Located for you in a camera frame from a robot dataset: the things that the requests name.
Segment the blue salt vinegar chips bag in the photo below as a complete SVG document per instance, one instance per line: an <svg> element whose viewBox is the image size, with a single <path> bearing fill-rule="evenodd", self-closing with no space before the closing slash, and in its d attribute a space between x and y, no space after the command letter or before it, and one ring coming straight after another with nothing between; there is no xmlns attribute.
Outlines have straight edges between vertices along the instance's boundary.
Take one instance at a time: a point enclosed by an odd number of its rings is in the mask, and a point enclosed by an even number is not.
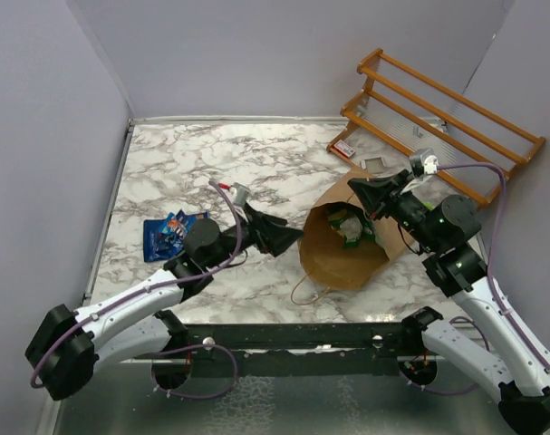
<svg viewBox="0 0 550 435"><path fill-rule="evenodd" d="M174 245L175 255L179 253L183 248L183 239L185 237L179 237L177 235L165 236L166 240Z"/></svg>

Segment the blue Burts chips bag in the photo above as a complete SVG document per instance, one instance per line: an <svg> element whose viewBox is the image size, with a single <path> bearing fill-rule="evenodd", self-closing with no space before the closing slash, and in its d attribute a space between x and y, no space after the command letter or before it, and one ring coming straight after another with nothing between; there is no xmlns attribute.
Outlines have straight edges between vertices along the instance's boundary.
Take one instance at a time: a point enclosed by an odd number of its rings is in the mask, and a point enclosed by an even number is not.
<svg viewBox="0 0 550 435"><path fill-rule="evenodd" d="M142 253L146 263L169 260L175 255L174 245L167 241L160 229L164 219L146 219L142 226Z"/></svg>

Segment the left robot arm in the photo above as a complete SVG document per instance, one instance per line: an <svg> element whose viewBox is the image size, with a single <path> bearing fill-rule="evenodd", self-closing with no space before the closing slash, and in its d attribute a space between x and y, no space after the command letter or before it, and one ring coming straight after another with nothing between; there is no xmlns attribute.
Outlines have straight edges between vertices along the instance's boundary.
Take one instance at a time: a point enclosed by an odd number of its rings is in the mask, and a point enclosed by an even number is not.
<svg viewBox="0 0 550 435"><path fill-rule="evenodd" d="M50 309L24 352L33 368L31 387L60 401L82 389L105 364L149 353L179 355L185 336L170 307L201 293L248 248L277 257L304 235L286 219L250 205L234 218L228 229L208 217L195 220L176 256L110 299L76 309L65 304Z"/></svg>

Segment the yellow green candy packet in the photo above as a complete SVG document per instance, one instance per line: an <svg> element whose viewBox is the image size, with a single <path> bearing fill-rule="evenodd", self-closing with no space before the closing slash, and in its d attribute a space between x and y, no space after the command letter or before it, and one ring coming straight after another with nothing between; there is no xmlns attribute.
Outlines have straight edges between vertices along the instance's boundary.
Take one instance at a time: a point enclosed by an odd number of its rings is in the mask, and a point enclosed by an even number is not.
<svg viewBox="0 0 550 435"><path fill-rule="evenodd" d="M355 248L362 238L362 222L347 207L331 206L326 211L331 229L343 239L343 248Z"/></svg>

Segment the blue M&Ms candy packet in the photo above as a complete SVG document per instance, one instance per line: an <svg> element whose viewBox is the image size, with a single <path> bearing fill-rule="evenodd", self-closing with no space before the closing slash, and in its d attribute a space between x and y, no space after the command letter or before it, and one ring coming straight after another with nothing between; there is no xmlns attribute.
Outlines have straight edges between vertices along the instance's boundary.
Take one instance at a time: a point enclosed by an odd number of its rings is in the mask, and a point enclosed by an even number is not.
<svg viewBox="0 0 550 435"><path fill-rule="evenodd" d="M159 232L164 236L177 235L179 237L184 237L195 221L206 217L206 212L185 214L180 210L178 214L169 213L160 225Z"/></svg>

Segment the brown paper bag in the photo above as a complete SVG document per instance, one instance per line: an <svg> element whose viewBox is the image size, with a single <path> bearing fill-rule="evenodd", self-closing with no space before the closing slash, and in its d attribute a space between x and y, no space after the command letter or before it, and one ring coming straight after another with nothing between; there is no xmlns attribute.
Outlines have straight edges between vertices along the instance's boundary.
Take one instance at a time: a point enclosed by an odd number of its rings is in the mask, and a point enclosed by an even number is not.
<svg viewBox="0 0 550 435"><path fill-rule="evenodd" d="M304 277L323 288L312 305L332 291L360 291L373 277L410 251L412 237L393 218L370 221L363 205L348 186L351 179L373 180L364 169L352 169L329 187L313 204L299 241Z"/></svg>

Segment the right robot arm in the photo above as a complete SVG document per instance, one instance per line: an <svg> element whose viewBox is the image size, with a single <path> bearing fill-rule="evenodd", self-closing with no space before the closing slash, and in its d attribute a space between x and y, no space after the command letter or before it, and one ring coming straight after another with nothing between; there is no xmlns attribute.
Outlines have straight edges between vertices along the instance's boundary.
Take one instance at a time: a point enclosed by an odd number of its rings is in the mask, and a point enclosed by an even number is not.
<svg viewBox="0 0 550 435"><path fill-rule="evenodd" d="M347 184L371 219L393 218L415 239L426 258L430 281L480 328L487 351L425 307L405 318L402 347L444 357L484 389L517 434L550 429L550 352L513 309L490 273L490 264L469 244L481 225L471 199L450 195L427 208L409 190L407 170L381 179L353 178Z"/></svg>

